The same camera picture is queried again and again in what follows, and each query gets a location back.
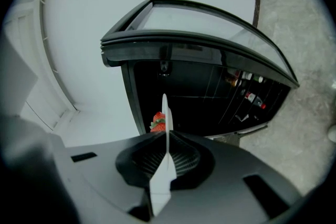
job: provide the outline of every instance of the gray plastic panel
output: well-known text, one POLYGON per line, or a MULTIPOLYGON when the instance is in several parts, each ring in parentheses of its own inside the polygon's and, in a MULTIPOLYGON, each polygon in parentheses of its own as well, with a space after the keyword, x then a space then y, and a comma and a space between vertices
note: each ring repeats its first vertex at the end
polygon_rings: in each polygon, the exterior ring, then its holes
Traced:
POLYGON ((288 205, 300 198, 293 185, 272 168, 235 146, 194 135, 185 138, 211 150, 215 168, 198 188, 173 191, 153 223, 263 223, 269 218, 243 178, 259 175, 288 205))
POLYGON ((140 205, 144 190, 143 188, 129 186, 124 181, 117 171, 116 158, 124 149, 152 136, 153 134, 149 134, 105 144, 70 147, 67 148, 67 152, 68 156, 88 152, 97 154, 97 157, 76 162, 76 168, 102 197, 123 211, 129 211, 133 207, 140 205))
POLYGON ((0 113, 19 115, 37 77, 4 33, 0 44, 0 113))
MULTIPOLYGON (((142 222, 99 195, 85 180, 80 170, 76 169, 78 163, 75 164, 69 157, 68 148, 64 147, 61 138, 53 134, 50 134, 49 137, 53 145, 54 158, 59 175, 66 190, 72 197, 81 223, 106 224, 114 222, 132 224, 142 222)), ((72 148, 70 151, 80 152, 82 148, 84 150, 84 147, 77 147, 72 148)), ((125 193, 116 191, 113 194, 121 196, 125 193)))

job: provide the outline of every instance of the refrigerator door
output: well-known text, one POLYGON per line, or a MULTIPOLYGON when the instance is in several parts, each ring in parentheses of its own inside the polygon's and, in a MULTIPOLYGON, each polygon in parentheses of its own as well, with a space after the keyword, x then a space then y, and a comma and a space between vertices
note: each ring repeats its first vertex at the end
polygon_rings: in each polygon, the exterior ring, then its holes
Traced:
POLYGON ((177 131, 201 136, 264 127, 299 86, 279 48, 215 7, 147 0, 101 40, 106 66, 121 66, 135 123, 150 132, 167 94, 177 131))
POLYGON ((191 1, 141 3, 107 32, 101 49, 107 66, 128 60, 195 61, 299 86, 283 53, 262 32, 228 12, 191 1), (223 62, 222 52, 233 55, 223 62))

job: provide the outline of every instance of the gray floor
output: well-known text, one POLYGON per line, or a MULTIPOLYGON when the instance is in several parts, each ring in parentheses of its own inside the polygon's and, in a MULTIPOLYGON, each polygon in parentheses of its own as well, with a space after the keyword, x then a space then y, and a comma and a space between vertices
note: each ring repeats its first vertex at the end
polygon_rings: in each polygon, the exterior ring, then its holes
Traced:
POLYGON ((240 146, 285 175, 302 194, 325 176, 336 149, 336 38, 320 0, 260 0, 258 28, 289 60, 300 88, 290 92, 269 128, 240 146))

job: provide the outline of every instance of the strawberry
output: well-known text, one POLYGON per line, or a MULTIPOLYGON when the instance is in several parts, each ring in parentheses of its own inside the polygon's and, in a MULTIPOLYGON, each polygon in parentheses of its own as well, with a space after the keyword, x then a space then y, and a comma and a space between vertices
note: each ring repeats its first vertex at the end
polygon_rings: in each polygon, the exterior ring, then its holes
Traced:
POLYGON ((159 119, 165 119, 166 115, 163 114, 162 112, 158 112, 157 114, 154 115, 153 122, 156 122, 159 119))
POLYGON ((152 132, 162 132, 166 130, 166 124, 163 122, 158 123, 155 127, 152 128, 152 132))

